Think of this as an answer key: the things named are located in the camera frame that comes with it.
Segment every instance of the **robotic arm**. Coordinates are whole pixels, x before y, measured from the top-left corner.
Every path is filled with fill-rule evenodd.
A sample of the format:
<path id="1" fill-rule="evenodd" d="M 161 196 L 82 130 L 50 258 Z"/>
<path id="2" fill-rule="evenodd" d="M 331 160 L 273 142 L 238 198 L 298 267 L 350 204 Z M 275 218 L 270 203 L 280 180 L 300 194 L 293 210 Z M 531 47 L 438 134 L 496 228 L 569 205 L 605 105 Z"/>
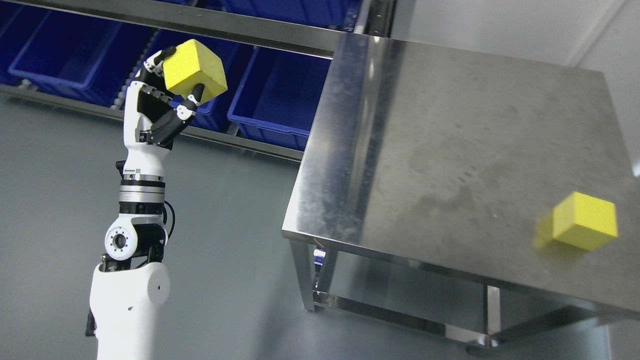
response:
<path id="1" fill-rule="evenodd" d="M 169 234 L 164 226 L 164 157 L 189 124 L 205 89 L 201 83 L 177 107 L 164 83 L 163 62 L 175 47 L 152 55 L 127 89 L 126 161 L 120 171 L 120 211 L 104 237 L 106 253 L 93 271 L 87 336 L 98 339 L 98 360 L 154 357 L 156 319 L 169 290 L 162 264 Z M 144 258 L 131 268 L 132 258 Z"/>

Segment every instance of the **white wall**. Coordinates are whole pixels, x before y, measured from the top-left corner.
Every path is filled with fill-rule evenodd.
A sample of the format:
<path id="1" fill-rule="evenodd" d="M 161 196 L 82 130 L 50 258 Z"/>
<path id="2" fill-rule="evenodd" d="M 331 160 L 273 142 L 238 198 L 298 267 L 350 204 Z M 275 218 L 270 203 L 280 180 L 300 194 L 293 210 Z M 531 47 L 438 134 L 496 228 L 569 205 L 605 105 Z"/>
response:
<path id="1" fill-rule="evenodd" d="M 397 0 L 394 38 L 605 73 L 640 175 L 640 0 Z"/>

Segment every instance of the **black cable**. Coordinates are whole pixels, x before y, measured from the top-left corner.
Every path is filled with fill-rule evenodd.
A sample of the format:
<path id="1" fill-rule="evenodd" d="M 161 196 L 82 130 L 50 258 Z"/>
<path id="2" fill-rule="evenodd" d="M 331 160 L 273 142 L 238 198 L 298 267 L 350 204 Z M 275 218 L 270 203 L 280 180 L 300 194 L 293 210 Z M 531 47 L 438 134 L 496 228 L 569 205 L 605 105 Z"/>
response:
<path id="1" fill-rule="evenodd" d="M 169 230 L 169 238 L 171 238 L 171 234 L 173 234 L 173 228 L 175 227 L 175 210 L 173 209 L 173 206 L 171 206 L 171 204 L 169 204 L 169 202 L 167 200 L 165 200 L 164 203 L 171 210 L 171 230 Z"/>

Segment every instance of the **table top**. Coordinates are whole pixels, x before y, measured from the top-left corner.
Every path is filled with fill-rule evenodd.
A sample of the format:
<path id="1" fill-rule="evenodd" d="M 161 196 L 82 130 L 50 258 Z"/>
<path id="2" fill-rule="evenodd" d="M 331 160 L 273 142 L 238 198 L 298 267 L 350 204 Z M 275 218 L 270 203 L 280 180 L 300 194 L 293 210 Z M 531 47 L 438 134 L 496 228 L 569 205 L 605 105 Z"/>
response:
<path id="1" fill-rule="evenodd" d="M 574 191 L 619 238 L 533 246 Z M 600 72 L 345 34 L 286 238 L 640 313 L 640 191 Z"/>

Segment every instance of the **yellow cube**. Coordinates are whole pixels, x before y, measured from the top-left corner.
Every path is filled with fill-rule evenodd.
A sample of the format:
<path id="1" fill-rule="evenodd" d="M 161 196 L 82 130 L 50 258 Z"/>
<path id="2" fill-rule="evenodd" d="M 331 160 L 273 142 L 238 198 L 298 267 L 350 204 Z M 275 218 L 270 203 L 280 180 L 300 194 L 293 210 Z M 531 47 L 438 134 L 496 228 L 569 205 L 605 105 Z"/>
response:
<path id="1" fill-rule="evenodd" d="M 554 207 L 553 239 L 594 250 L 618 237 L 616 206 L 579 192 Z"/>
<path id="2" fill-rule="evenodd" d="M 185 99 L 199 83 L 205 86 L 200 102 L 207 102 L 227 91 L 222 61 L 194 39 L 178 45 L 175 54 L 164 61 L 163 70 L 167 90 Z"/>

